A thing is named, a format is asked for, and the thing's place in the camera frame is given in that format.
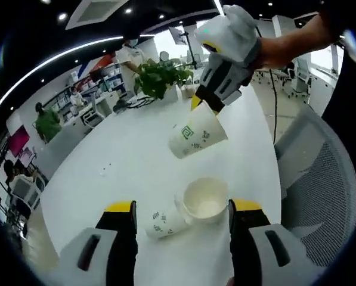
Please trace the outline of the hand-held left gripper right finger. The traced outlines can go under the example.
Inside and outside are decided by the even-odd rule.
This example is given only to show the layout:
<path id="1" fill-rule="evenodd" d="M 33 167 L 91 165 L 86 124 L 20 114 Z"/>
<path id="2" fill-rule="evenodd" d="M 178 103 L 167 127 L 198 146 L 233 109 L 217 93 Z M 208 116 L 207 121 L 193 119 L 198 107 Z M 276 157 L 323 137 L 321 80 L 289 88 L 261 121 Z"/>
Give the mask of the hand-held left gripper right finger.
<path id="1" fill-rule="evenodd" d="M 228 201 L 234 285 L 312 285 L 315 264 L 281 224 L 250 200 Z"/>

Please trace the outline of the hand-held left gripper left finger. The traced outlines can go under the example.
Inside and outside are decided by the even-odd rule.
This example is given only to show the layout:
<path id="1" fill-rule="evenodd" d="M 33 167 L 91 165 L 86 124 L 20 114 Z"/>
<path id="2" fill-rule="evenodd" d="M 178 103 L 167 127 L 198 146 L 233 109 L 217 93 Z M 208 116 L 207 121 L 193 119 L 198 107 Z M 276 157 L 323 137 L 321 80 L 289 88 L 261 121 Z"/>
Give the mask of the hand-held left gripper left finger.
<path id="1" fill-rule="evenodd" d="M 59 284 L 134 285 L 137 253 L 136 202 L 113 203 L 62 249 Z"/>

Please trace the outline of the person's right hand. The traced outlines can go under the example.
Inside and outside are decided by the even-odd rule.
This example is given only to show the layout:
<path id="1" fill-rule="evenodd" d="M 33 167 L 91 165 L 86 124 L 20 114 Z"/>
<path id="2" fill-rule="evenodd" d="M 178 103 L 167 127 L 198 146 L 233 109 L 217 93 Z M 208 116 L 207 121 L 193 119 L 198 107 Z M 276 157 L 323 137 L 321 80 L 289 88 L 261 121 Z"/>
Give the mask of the person's right hand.
<path id="1" fill-rule="evenodd" d="M 276 69 L 287 64 L 282 54 L 282 46 L 277 39 L 259 38 L 260 48 L 255 59 L 249 64 L 252 70 L 268 68 Z"/>

